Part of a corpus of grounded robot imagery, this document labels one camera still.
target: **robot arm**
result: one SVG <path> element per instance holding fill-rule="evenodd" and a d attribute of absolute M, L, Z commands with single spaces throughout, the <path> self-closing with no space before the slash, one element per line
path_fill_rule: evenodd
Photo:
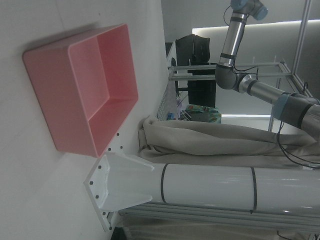
<path fill-rule="evenodd" d="M 320 102 L 311 97 L 284 92 L 257 80 L 255 74 L 235 71 L 235 60 L 248 16 L 262 20 L 268 9 L 259 0 L 231 0 L 233 9 L 215 80 L 219 87 L 247 93 L 274 105 L 273 116 L 320 140 Z"/>

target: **white metal bracket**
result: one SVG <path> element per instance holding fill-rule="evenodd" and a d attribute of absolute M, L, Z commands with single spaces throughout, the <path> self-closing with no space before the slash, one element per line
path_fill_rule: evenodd
<path fill-rule="evenodd" d="M 109 144 L 107 152 L 123 153 L 123 146 L 120 144 L 118 133 Z M 107 212 L 101 208 L 104 199 L 108 194 L 106 181 L 109 170 L 110 166 L 108 164 L 107 157 L 106 155 L 103 155 L 102 158 L 97 159 L 97 161 L 94 163 L 90 173 L 84 181 L 84 186 L 105 232 L 113 231 L 120 218 L 120 215 L 117 211 Z"/>

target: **beige cloth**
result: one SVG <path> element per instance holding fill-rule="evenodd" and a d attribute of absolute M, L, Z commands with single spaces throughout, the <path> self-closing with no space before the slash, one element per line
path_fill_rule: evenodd
<path fill-rule="evenodd" d="M 319 143 L 311 136 L 282 134 L 280 142 L 292 154 L 320 162 Z M 281 152 L 276 133 L 250 127 L 147 118 L 139 143 L 140 157 L 154 163 L 296 167 Z"/>

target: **white pipe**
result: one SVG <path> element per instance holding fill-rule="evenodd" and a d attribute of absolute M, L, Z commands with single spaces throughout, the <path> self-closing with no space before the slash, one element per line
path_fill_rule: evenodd
<path fill-rule="evenodd" d="M 142 203 L 277 214 L 320 213 L 316 170 L 151 163 L 106 155 L 106 192 L 100 209 L 119 211 Z"/>

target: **pink tray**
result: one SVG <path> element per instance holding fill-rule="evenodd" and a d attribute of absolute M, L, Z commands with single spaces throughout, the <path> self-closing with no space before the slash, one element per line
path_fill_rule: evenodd
<path fill-rule="evenodd" d="M 138 100 L 128 26 L 86 31 L 23 61 L 56 149 L 101 157 Z"/>

